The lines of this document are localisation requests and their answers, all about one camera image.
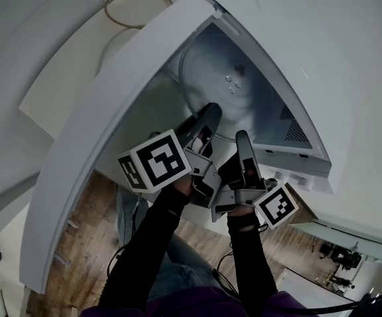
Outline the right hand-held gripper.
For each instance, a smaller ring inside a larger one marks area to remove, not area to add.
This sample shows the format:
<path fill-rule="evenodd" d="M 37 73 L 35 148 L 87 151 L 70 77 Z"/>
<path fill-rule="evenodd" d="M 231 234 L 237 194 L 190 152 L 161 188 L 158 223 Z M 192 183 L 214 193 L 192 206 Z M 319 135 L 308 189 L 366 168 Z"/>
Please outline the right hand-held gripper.
<path fill-rule="evenodd" d="M 245 130 L 235 135 L 237 152 L 222 164 L 218 170 L 221 187 L 211 205 L 211 220 L 215 223 L 224 214 L 233 212 L 239 205 L 254 207 L 265 223 L 275 229 L 292 216 L 298 206 L 284 183 L 278 184 L 269 192 L 266 190 L 258 163 Z"/>

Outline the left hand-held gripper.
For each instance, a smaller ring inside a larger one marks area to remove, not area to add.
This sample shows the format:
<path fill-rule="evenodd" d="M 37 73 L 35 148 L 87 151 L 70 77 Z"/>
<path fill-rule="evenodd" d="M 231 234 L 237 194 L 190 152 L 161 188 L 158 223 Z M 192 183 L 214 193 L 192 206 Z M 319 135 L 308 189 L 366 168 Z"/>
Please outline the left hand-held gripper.
<path fill-rule="evenodd" d="M 192 176 L 191 203 L 210 208 L 221 178 L 210 160 L 211 140 L 222 117 L 219 104 L 211 102 L 168 130 L 118 157 L 120 169 L 131 191 L 155 194 L 189 174 Z"/>

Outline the clear glass turntable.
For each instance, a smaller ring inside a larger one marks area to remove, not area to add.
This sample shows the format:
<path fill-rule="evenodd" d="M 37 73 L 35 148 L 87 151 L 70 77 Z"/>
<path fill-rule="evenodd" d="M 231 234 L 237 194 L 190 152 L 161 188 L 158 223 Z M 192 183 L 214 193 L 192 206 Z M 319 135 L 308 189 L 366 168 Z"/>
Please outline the clear glass turntable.
<path fill-rule="evenodd" d="M 226 35 L 199 35 L 183 51 L 180 86 L 196 114 L 209 103 L 222 111 L 217 134 L 234 140 L 245 130 L 252 140 L 262 137 L 272 117 L 274 89 L 258 67 Z"/>

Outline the person's right forearm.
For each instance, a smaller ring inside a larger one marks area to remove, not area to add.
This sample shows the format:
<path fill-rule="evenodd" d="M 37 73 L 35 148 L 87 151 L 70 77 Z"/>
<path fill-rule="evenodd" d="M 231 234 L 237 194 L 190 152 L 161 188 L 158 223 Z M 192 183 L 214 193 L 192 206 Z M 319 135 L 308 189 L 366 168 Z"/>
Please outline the person's right forearm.
<path fill-rule="evenodd" d="M 253 207 L 240 205 L 227 214 L 239 294 L 243 302 L 262 302 L 277 293 L 262 247 Z"/>

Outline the person's left forearm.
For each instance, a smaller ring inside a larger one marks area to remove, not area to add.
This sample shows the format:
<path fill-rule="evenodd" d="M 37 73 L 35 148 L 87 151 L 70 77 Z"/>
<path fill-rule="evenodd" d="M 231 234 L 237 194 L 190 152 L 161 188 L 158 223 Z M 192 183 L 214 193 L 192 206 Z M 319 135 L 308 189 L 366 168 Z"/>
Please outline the person's left forearm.
<path fill-rule="evenodd" d="M 171 184 L 161 190 L 112 268 L 99 307 L 145 310 L 169 242 L 189 201 L 190 186 Z"/>

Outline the white microwave oven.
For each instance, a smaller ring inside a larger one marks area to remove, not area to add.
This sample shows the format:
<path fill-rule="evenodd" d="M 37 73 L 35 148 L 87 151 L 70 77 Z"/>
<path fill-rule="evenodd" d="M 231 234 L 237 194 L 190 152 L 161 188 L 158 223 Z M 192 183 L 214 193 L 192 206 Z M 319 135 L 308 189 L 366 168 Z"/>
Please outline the white microwave oven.
<path fill-rule="evenodd" d="M 335 194 L 358 119 L 382 111 L 382 0 L 178 0 L 120 42 L 86 25 L 94 37 L 80 28 L 55 54 L 99 63 L 30 202 L 20 281 L 37 293 L 91 172 L 127 185 L 118 157 L 194 114 L 178 67 L 199 35 L 229 37 L 274 89 L 270 125 L 250 139 L 265 177 Z"/>

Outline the frosted glass panel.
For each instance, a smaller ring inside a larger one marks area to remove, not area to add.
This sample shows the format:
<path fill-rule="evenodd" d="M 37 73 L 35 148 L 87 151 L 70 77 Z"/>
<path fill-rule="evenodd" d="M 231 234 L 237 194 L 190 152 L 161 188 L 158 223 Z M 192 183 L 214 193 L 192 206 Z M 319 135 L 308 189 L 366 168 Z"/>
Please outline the frosted glass panel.
<path fill-rule="evenodd" d="M 310 223 L 290 224 L 290 226 L 347 250 L 382 260 L 381 242 L 376 242 L 352 233 L 343 232 L 314 221 Z"/>

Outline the black equipment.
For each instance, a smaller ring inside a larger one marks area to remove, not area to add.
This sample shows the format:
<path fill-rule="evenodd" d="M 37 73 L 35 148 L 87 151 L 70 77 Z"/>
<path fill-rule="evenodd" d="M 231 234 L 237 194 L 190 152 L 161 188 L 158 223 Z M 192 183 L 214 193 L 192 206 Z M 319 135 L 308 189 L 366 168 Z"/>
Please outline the black equipment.
<path fill-rule="evenodd" d="M 346 271 L 356 269 L 362 260 L 361 254 L 335 244 L 323 243 L 319 252 L 322 254 L 321 259 L 330 258 Z"/>

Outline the person's purple top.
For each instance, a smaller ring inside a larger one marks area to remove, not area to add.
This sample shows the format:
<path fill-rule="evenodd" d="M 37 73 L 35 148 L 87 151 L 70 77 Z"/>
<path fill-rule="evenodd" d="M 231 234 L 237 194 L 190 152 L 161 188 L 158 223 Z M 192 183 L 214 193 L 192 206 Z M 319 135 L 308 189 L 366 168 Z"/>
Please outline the person's purple top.
<path fill-rule="evenodd" d="M 289 293 L 280 291 L 267 300 L 274 308 L 261 308 L 254 317 L 308 317 L 288 314 L 282 308 L 303 309 Z M 217 287 L 192 287 L 148 302 L 146 310 L 135 308 L 85 309 L 79 317 L 250 317 L 241 302 Z"/>

